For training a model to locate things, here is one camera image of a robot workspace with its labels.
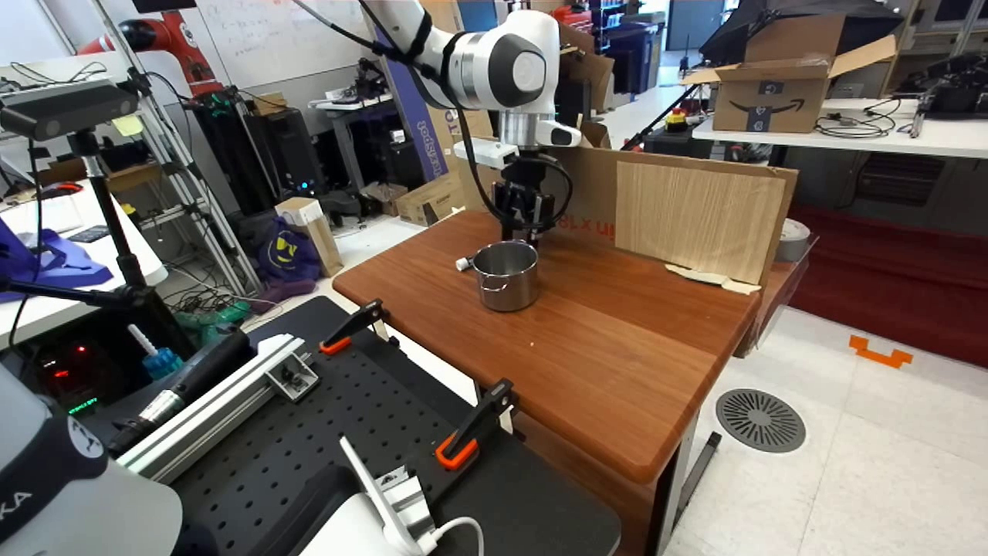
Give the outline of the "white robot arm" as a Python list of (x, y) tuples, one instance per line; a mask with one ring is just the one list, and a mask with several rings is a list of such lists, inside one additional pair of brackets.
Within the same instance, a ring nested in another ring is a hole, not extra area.
[(497, 144), (512, 148), (494, 194), (484, 198), (503, 238), (536, 242), (557, 227), (566, 203), (540, 192), (547, 148), (579, 148), (582, 129), (558, 122), (558, 22), (512, 9), (489, 30), (444, 30), (420, 0), (359, 0), (385, 39), (382, 53), (404, 62), (435, 108), (494, 111)]

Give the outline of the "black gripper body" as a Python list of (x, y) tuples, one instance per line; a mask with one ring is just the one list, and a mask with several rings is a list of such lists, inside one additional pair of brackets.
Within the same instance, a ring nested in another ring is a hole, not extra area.
[[(547, 174), (566, 184), (562, 202), (543, 192)], [(494, 216), (503, 235), (543, 235), (566, 216), (572, 194), (575, 179), (553, 156), (520, 156), (501, 169)]]

